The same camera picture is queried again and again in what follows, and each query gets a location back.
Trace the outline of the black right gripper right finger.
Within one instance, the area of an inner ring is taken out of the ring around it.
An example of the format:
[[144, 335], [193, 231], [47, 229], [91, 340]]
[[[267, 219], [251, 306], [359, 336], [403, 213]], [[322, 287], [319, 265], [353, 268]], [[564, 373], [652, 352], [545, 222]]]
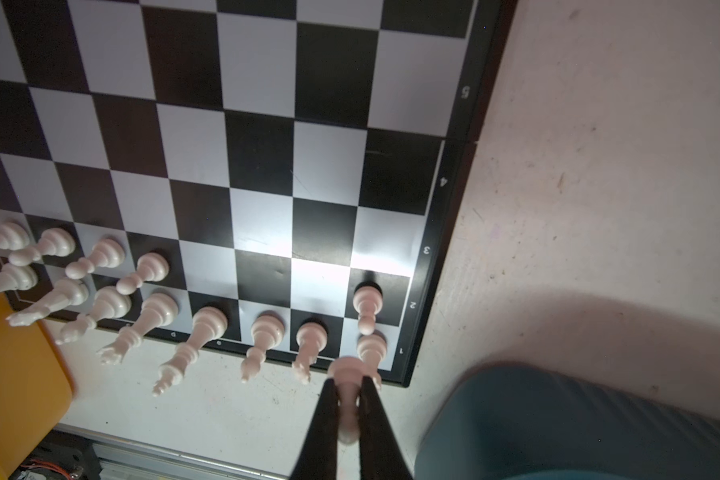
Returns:
[[364, 376], [359, 393], [358, 422], [362, 480], [412, 480], [376, 386]]

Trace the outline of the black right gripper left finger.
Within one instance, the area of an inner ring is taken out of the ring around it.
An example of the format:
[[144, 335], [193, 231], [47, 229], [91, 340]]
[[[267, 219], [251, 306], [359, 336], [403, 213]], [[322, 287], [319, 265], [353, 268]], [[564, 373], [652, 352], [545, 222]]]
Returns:
[[339, 397], [334, 380], [329, 378], [323, 384], [291, 480], [337, 478], [338, 425]]

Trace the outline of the white king chess piece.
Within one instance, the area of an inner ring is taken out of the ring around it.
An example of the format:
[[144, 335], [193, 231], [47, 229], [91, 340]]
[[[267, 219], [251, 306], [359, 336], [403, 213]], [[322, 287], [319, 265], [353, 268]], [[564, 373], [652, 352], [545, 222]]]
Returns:
[[174, 355], [158, 368], [159, 379], [152, 394], [157, 397], [182, 382], [187, 368], [200, 356], [202, 347], [222, 337], [228, 328], [228, 318], [212, 306], [199, 309], [192, 317], [192, 331], [186, 342], [177, 345]]

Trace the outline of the white knight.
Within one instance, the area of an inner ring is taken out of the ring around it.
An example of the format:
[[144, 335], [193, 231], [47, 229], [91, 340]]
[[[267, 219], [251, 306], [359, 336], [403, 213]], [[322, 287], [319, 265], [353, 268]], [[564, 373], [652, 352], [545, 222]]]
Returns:
[[317, 361], [319, 353], [326, 347], [328, 334], [326, 329], [316, 322], [307, 322], [300, 326], [296, 334], [298, 353], [292, 362], [294, 377], [306, 385], [310, 383], [311, 366]]

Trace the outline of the white bishop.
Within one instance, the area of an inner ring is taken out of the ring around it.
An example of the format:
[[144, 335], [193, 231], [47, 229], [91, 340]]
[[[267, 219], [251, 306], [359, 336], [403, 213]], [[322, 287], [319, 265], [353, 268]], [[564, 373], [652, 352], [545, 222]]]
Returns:
[[285, 325], [273, 314], [262, 314], [252, 324], [253, 345], [247, 350], [241, 363], [241, 382], [247, 383], [255, 378], [266, 360], [267, 353], [283, 340]]

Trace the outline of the white pawn g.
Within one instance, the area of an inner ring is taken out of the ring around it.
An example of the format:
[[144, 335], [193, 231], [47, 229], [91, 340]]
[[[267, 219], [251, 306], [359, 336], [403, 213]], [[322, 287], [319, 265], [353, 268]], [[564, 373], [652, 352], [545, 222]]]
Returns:
[[359, 440], [358, 397], [366, 366], [356, 357], [341, 357], [334, 360], [328, 377], [334, 380], [339, 399], [338, 440], [352, 445]]

